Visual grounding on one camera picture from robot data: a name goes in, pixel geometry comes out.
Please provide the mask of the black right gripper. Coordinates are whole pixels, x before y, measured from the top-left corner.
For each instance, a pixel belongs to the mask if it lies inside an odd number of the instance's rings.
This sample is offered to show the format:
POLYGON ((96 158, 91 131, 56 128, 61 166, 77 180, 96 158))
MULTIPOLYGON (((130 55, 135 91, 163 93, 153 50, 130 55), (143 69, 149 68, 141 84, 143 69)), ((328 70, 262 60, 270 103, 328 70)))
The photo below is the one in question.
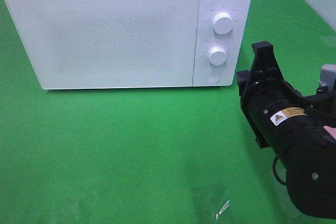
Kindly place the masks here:
POLYGON ((299 96, 287 83, 280 71, 274 54, 274 47, 267 41, 251 45, 255 54, 250 70, 237 72, 240 107, 260 148, 270 144, 263 135, 263 124, 276 112, 299 107, 299 96))

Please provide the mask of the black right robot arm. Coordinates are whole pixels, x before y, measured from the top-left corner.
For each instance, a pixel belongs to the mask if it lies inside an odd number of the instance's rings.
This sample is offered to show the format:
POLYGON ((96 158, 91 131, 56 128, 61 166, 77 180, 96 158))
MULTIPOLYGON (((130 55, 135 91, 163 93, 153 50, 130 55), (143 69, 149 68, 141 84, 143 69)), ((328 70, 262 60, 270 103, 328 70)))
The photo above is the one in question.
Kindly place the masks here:
POLYGON ((303 214, 335 218, 335 83, 303 96, 284 80, 271 43, 252 44, 250 70, 237 73, 240 106, 260 148, 271 147, 303 214))

